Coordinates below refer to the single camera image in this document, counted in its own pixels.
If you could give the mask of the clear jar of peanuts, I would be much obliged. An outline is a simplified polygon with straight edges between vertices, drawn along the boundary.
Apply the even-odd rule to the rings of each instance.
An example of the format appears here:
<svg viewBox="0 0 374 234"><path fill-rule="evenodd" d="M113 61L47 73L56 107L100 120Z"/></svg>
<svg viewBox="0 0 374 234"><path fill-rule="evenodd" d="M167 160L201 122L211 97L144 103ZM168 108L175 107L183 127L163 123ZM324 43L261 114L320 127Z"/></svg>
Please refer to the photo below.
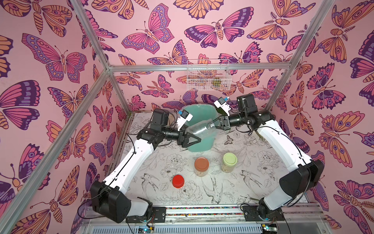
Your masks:
<svg viewBox="0 0 374 234"><path fill-rule="evenodd" d="M187 128L187 132L196 134L200 139L206 139L208 137L216 137L217 130L214 130L213 125L209 125L209 120L201 121Z"/></svg>

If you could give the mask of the red jar lid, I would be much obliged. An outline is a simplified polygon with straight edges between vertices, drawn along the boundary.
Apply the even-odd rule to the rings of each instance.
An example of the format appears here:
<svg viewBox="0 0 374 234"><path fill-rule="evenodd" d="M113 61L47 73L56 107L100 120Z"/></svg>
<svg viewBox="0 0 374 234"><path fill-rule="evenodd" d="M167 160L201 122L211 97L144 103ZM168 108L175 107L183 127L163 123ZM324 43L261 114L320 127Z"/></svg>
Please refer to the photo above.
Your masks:
<svg viewBox="0 0 374 234"><path fill-rule="evenodd" d="M175 175L172 179L172 185L174 188L182 188L185 184L185 180L182 175Z"/></svg>

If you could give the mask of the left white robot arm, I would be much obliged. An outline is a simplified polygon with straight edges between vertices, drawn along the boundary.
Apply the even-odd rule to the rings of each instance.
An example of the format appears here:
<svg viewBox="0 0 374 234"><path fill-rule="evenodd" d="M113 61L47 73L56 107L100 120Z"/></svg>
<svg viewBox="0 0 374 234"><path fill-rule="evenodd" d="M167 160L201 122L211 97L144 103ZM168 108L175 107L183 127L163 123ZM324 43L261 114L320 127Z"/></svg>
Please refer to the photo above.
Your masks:
<svg viewBox="0 0 374 234"><path fill-rule="evenodd" d="M168 125L169 112L155 109L150 122L138 132L132 149L120 164L102 181L90 188L92 210L116 223L128 218L148 221L153 216L153 204L147 199L126 197L130 183L154 150L164 140L175 140L179 146L188 148L201 142L201 138L187 131L186 122L193 114L179 111L176 128Z"/></svg>

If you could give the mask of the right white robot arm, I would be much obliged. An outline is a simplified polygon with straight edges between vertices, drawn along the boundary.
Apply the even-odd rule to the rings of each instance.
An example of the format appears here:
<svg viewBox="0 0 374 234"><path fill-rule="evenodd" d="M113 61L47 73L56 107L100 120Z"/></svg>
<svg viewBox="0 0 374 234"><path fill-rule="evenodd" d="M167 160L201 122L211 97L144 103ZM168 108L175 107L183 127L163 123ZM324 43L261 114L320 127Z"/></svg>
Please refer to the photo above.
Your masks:
<svg viewBox="0 0 374 234"><path fill-rule="evenodd" d="M317 186L324 170L324 163L321 160L312 160L301 150L268 110L258 110L252 94L237 97L236 113L230 113L231 107L228 102L228 97L212 101L217 111L224 111L223 115L213 121L215 127L230 130L232 127L246 125L251 133L256 132L272 146L289 171L280 178L278 187L259 201L259 217L267 220L276 210L283 206L293 206L297 203L296 197L301 197L307 190Z"/></svg>

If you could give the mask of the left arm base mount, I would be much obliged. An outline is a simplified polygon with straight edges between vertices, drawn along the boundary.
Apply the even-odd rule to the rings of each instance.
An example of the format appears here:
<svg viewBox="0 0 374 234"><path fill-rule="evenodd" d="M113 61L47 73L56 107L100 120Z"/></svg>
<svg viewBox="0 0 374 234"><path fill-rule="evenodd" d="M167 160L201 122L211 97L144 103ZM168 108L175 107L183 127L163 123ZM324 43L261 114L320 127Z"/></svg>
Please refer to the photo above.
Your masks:
<svg viewBox="0 0 374 234"><path fill-rule="evenodd" d="M148 210L144 216L128 216L125 221L127 223L165 223L166 221L166 207L153 207Z"/></svg>

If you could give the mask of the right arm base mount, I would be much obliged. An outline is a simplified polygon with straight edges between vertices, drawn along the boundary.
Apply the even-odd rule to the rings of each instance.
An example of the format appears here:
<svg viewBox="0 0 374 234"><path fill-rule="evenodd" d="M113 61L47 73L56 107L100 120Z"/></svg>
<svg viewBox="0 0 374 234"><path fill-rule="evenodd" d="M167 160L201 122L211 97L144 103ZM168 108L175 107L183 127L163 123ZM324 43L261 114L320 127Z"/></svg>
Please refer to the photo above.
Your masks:
<svg viewBox="0 0 374 234"><path fill-rule="evenodd" d="M285 221L281 208L276 210L267 210L263 206L242 204L240 206L245 221Z"/></svg>

